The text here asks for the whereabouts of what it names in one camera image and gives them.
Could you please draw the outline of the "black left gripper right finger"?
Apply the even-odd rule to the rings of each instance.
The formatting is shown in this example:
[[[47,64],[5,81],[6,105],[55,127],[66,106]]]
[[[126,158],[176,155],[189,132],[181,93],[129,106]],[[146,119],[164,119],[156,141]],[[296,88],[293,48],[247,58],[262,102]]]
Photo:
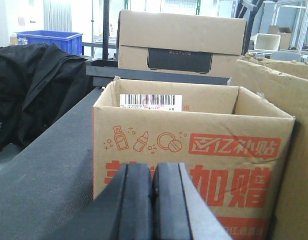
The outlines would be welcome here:
[[[229,240],[183,163],[159,163],[153,179],[154,239]]]

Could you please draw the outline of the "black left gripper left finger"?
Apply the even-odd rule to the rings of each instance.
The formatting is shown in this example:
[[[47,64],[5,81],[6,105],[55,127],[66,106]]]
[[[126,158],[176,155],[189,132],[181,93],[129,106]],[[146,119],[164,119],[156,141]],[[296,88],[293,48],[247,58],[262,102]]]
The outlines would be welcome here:
[[[122,164],[105,189],[49,240],[153,239],[152,180],[144,163]]]

